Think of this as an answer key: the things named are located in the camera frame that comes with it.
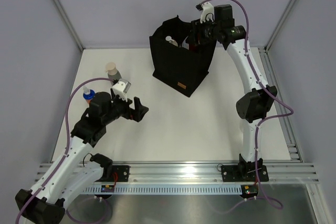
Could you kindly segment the cream bottle white pump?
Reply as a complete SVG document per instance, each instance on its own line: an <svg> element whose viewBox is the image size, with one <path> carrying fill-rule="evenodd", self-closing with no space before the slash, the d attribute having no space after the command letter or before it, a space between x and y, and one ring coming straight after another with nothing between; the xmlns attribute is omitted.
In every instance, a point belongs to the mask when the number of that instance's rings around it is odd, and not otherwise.
<svg viewBox="0 0 336 224"><path fill-rule="evenodd" d="M169 42L170 44L179 47L177 41L175 39L173 39L171 36L166 36L165 40L167 42Z"/></svg>

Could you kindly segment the grey bottle beige cap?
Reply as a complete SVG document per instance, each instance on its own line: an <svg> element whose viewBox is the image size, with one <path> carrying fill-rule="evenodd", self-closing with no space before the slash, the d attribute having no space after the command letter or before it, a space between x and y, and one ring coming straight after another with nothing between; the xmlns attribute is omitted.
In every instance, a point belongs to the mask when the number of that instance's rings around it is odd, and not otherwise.
<svg viewBox="0 0 336 224"><path fill-rule="evenodd" d="M118 81L119 79L122 78L114 62L109 62L106 64L105 72L107 73L108 78L110 79L111 82Z"/></svg>

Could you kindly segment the red tall bottle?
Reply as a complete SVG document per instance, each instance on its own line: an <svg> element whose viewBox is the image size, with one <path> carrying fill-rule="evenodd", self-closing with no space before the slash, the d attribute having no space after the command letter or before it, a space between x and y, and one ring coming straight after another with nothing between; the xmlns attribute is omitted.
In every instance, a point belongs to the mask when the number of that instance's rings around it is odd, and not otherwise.
<svg viewBox="0 0 336 224"><path fill-rule="evenodd" d="M181 47L182 47L182 48L185 48L185 49L187 49L187 50L189 50L189 48L190 48L190 47L189 47L189 44L188 44L186 41L183 41L183 42L182 42Z"/></svg>

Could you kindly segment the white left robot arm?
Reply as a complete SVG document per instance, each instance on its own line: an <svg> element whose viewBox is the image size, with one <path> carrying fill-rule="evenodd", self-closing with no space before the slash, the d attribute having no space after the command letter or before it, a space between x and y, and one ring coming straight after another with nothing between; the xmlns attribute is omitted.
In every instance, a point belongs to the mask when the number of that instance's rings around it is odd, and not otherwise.
<svg viewBox="0 0 336 224"><path fill-rule="evenodd" d="M68 206L86 187L112 177L113 161L102 154L95 154L73 175L79 162L105 135L107 125L118 118L140 122L148 111L138 97L122 100L112 92L96 93L71 131L65 152L31 189L16 194L19 214L15 222L24 217L33 223L60 223Z"/></svg>

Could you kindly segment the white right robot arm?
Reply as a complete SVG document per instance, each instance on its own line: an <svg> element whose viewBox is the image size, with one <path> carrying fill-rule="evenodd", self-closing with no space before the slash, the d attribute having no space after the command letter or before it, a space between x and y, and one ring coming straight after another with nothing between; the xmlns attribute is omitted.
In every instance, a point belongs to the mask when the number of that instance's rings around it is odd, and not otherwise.
<svg viewBox="0 0 336 224"><path fill-rule="evenodd" d="M231 5L213 6L205 2L196 7L201 11L198 20L192 21L190 44L203 46L217 41L233 60L241 78L244 95L236 102L236 111L243 121L243 149L236 165L221 165L224 182L267 182L267 169L259 153L259 123L266 118L277 88L269 86L258 69L251 53L247 28L237 26Z"/></svg>

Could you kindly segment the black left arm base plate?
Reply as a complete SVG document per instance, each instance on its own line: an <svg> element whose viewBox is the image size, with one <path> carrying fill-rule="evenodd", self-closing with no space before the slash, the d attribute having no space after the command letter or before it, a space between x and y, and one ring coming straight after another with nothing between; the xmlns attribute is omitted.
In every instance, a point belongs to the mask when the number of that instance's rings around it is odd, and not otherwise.
<svg viewBox="0 0 336 224"><path fill-rule="evenodd" d="M118 182L129 181L130 166L128 165L112 165L103 170L103 175L96 182L114 183L114 179Z"/></svg>

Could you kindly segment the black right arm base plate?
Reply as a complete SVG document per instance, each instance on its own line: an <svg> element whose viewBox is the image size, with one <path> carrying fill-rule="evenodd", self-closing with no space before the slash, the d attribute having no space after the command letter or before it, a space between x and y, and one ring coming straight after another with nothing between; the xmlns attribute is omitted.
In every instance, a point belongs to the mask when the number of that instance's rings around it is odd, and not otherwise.
<svg viewBox="0 0 336 224"><path fill-rule="evenodd" d="M258 176L256 176L255 167L243 168L239 165L222 165L221 174L223 182L268 182L269 175L265 165L258 166Z"/></svg>

